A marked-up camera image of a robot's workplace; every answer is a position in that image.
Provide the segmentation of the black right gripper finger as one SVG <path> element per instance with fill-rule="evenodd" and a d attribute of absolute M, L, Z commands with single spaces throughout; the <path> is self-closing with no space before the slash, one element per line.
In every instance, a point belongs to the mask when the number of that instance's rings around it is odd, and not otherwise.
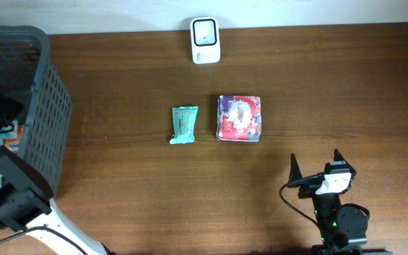
<path fill-rule="evenodd" d="M 290 173 L 288 178 L 288 183 L 294 183 L 302 179 L 302 173 L 298 165 L 298 161 L 295 154 L 290 155 Z"/>
<path fill-rule="evenodd" d="M 334 150 L 334 162 L 344 162 L 344 165 L 349 169 L 351 176 L 356 176 L 356 170 L 344 159 L 341 152 L 338 149 Z"/>

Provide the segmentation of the pink purple tissue pack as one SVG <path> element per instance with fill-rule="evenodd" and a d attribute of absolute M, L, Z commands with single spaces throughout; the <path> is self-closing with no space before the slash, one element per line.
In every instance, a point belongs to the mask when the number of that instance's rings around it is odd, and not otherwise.
<path fill-rule="evenodd" d="M 262 131 L 261 98 L 258 96 L 220 96 L 217 132 L 220 141 L 258 142 Z"/>

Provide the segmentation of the teal wet wipes pack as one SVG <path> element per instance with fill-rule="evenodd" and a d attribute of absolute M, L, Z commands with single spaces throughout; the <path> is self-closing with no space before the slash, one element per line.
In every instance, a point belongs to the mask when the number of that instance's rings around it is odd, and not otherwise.
<path fill-rule="evenodd" d="M 197 115 L 197 106 L 172 108 L 174 134 L 169 141 L 171 145 L 195 142 L 194 130 Z"/>

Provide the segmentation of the orange small tissue pack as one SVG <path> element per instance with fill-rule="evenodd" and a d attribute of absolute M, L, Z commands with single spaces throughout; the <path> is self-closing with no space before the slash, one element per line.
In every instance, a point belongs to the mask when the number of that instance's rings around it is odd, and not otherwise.
<path fill-rule="evenodd" d="M 19 125 L 17 120 L 13 120 L 9 126 L 0 130 L 0 138 L 3 140 L 4 146 L 15 153 L 19 150 L 22 136 L 23 126 Z"/>

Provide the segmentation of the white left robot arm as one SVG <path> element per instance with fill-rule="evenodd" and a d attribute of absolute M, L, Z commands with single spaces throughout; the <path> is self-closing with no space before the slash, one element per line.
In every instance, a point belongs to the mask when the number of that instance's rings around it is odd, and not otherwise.
<path fill-rule="evenodd" d="M 0 244 L 27 234 L 56 254 L 111 253 L 62 213 L 45 178 L 0 138 L 0 230 L 6 228 L 15 233 Z"/>

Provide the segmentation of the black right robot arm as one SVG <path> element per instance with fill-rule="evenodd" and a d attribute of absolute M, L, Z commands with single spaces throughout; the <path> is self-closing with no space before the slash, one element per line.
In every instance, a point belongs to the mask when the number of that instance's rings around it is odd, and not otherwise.
<path fill-rule="evenodd" d="M 370 211 L 354 203 L 343 204 L 340 196 L 351 188 L 356 170 L 343 158 L 339 150 L 334 150 L 334 159 L 325 164 L 318 174 L 302 175 L 294 154 L 290 156 L 288 182 L 279 190 L 280 199 L 292 210 L 316 225 L 322 243 L 311 248 L 312 254 L 390 254 L 384 249 L 364 250 L 368 242 L 366 232 Z M 314 218 L 298 210 L 283 196 L 285 188 L 298 189 L 299 199 L 310 198 L 314 207 Z"/>

